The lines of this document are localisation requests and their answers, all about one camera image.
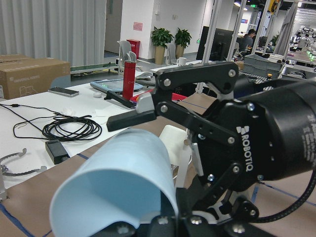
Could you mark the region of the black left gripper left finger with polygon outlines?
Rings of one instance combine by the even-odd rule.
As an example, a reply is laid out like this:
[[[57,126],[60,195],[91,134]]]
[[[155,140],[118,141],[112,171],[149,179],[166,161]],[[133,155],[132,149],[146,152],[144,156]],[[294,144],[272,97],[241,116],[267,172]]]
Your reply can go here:
[[[171,221],[174,224],[177,223],[177,218],[176,218],[174,208],[170,200],[162,191],[160,192],[160,216],[171,219]]]

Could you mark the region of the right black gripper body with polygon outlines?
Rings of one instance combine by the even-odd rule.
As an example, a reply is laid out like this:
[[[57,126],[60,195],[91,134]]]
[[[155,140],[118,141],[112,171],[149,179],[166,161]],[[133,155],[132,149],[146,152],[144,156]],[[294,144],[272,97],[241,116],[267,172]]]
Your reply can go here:
[[[316,167],[316,83],[294,83],[237,100],[214,102],[202,115],[236,134],[232,146],[198,140],[202,184],[218,181],[235,162],[242,172],[232,189],[243,191],[257,181],[278,180]]]

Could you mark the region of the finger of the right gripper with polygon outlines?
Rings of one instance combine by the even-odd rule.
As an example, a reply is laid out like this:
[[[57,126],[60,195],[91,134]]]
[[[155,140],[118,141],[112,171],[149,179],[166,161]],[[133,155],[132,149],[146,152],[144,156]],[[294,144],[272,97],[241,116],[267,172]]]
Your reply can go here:
[[[219,174],[206,173],[201,195],[194,200],[196,214],[213,214],[218,224],[230,220],[252,222],[259,217],[259,209],[250,200],[246,189],[239,190],[244,169],[239,162],[232,162]]]

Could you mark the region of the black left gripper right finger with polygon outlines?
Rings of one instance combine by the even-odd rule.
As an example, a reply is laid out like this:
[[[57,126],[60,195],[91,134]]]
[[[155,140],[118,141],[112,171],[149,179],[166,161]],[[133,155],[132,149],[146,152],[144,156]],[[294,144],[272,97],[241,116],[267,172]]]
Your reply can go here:
[[[187,219],[192,215],[189,192],[185,188],[176,188],[176,201],[179,209],[179,219]]]

